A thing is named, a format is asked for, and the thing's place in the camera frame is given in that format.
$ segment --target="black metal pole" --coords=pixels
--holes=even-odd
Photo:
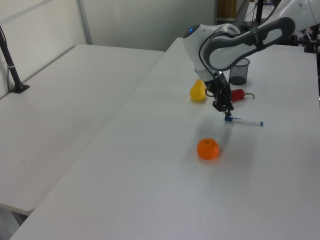
[[[264,0],[258,0],[256,8],[255,21],[260,25],[262,19],[262,10],[264,8]]]
[[[10,73],[12,75],[12,78],[13,78],[14,84],[15,84],[15,87],[13,90],[11,90],[11,92],[20,94],[23,91],[25,91],[26,89],[28,89],[29,86],[22,84],[22,82],[20,81],[20,78],[19,78],[18,72],[16,70],[14,61],[12,60],[10,52],[8,50],[8,46],[5,41],[5,37],[3,36],[1,31],[0,31],[0,47],[1,47],[4,59],[5,59],[6,64],[10,70]]]

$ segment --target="black cable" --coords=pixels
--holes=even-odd
[[[254,8],[252,8],[251,12],[250,12],[247,16],[245,16],[244,19],[246,19],[246,18],[252,13],[252,11],[253,11],[254,9],[256,9],[256,6],[257,6],[257,3],[254,5]]]
[[[5,45],[7,45],[7,39],[6,39],[6,35],[5,35],[5,32],[2,30],[2,27],[1,27],[1,25],[0,25],[0,31],[1,31],[1,33],[2,33],[2,36],[3,36],[3,38],[4,38],[4,41],[5,41]]]
[[[253,8],[252,20],[251,20],[251,27],[252,27],[252,25],[253,25],[253,23],[254,23],[254,16],[255,16],[256,7],[257,7],[257,5],[255,5],[254,8]]]
[[[205,69],[209,72],[209,74],[213,77],[213,79],[215,79],[216,77],[215,77],[214,74],[209,70],[209,68],[207,67],[207,65],[205,64],[205,62],[202,60],[202,57],[201,57],[201,49],[202,49],[202,47],[205,45],[205,43],[208,41],[208,39],[210,39],[210,38],[216,33],[216,31],[218,31],[218,30],[219,30],[219,28],[218,28],[217,30],[215,30],[210,36],[208,36],[208,37],[204,40],[204,42],[202,43],[202,45],[201,45],[200,48],[199,48],[199,53],[198,53],[199,59],[200,59],[202,65],[203,65],[203,66],[205,67]]]
[[[7,71],[6,71],[6,84],[7,84],[7,87],[8,87],[8,92],[11,93],[11,90],[10,90],[10,86],[9,86],[9,67],[7,67]]]
[[[4,38],[5,45],[8,46],[7,38],[6,38],[5,32],[3,31],[1,25],[0,25],[0,31],[1,31],[1,34],[2,34],[2,36]],[[11,93],[10,86],[9,86],[9,67],[6,68],[6,84],[7,84],[7,87],[8,87],[8,92]]]
[[[274,14],[275,10],[277,9],[277,7],[279,6],[279,4],[273,8],[273,10],[270,12],[269,16],[266,18],[265,21],[268,21],[268,19],[271,17],[272,14]]]

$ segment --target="orange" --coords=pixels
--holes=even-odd
[[[200,158],[204,160],[212,160],[219,155],[220,147],[212,138],[204,138],[198,142],[196,152]]]

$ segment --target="robotic arm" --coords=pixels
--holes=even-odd
[[[196,73],[213,93],[213,106],[226,116],[231,116],[230,111],[234,110],[231,88],[222,71],[296,32],[319,24],[319,13],[319,0],[282,0],[264,24],[244,34],[232,24],[199,24],[190,28],[183,43]]]

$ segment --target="white wall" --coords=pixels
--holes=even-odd
[[[21,81],[72,46],[85,43],[77,0],[52,0],[2,28]],[[7,92],[6,82],[7,64],[0,51],[0,97]]]
[[[94,45],[166,51],[195,24],[214,24],[217,0],[79,0]]]

